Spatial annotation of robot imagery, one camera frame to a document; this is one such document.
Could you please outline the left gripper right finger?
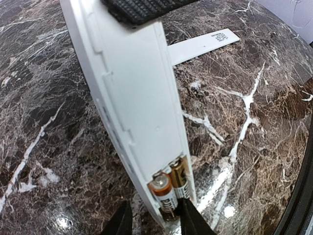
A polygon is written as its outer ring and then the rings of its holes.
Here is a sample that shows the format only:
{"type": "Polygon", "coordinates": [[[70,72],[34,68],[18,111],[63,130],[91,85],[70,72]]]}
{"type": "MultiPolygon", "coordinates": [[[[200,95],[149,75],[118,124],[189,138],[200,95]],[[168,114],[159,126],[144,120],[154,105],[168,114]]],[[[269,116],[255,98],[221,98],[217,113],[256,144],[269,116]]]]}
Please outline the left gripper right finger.
{"type": "Polygon", "coordinates": [[[216,235],[189,199],[181,198],[178,203],[182,235],[216,235]]]}

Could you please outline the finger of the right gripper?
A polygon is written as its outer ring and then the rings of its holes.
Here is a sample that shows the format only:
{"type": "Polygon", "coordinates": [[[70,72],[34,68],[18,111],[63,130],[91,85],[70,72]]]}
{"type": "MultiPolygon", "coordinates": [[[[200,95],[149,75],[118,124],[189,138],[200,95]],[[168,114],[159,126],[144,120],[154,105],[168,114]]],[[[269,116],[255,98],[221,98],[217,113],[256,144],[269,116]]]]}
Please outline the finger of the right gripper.
{"type": "Polygon", "coordinates": [[[126,25],[140,26],[195,0],[103,0],[108,12],[126,25]]]}

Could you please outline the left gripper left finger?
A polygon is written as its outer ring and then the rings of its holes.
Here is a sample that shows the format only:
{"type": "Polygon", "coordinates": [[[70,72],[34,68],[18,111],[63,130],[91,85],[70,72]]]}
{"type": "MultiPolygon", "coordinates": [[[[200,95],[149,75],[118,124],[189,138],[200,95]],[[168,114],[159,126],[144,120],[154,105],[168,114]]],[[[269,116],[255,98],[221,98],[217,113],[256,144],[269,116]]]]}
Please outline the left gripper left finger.
{"type": "Polygon", "coordinates": [[[129,201],[123,201],[110,221],[105,225],[102,235],[132,235],[133,214],[129,201]]]}

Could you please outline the small AAA battery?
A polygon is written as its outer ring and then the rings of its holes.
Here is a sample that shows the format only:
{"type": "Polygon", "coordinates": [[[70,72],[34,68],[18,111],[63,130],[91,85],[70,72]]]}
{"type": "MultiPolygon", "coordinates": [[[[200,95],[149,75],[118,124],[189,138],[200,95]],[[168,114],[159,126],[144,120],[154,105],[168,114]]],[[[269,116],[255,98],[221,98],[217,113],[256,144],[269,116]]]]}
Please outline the small AAA battery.
{"type": "Polygon", "coordinates": [[[159,203],[159,208],[164,220],[177,220],[178,200],[169,175],[166,173],[157,174],[148,184],[148,187],[159,203]]]}

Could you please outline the white remote control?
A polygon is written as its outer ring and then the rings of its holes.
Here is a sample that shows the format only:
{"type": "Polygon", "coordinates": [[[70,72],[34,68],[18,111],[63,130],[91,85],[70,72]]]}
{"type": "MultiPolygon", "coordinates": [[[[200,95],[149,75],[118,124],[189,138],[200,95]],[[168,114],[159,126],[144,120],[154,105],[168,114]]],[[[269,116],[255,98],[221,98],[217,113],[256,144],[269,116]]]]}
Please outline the white remote control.
{"type": "Polygon", "coordinates": [[[148,184],[183,158],[196,203],[188,139],[162,22],[119,23],[99,0],[60,2],[70,38],[102,122],[152,218],[165,221],[148,184]]]}

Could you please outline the white battery cover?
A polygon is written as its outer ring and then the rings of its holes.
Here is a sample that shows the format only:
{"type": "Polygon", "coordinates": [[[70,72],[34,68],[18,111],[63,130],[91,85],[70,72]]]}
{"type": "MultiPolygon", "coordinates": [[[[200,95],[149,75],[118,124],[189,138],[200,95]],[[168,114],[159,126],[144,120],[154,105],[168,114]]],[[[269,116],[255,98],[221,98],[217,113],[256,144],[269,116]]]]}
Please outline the white battery cover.
{"type": "Polygon", "coordinates": [[[172,65],[176,66],[239,40],[234,32],[226,28],[169,45],[167,48],[172,65]]]}

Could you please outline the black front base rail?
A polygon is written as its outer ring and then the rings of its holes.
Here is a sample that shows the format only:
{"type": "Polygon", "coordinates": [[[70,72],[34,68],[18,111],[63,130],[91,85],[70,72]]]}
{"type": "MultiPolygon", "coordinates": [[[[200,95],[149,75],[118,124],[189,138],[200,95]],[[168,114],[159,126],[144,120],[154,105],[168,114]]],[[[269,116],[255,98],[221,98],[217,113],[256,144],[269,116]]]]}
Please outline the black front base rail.
{"type": "Polygon", "coordinates": [[[275,235],[304,235],[313,215],[313,158],[305,156],[287,208],[275,235]]]}

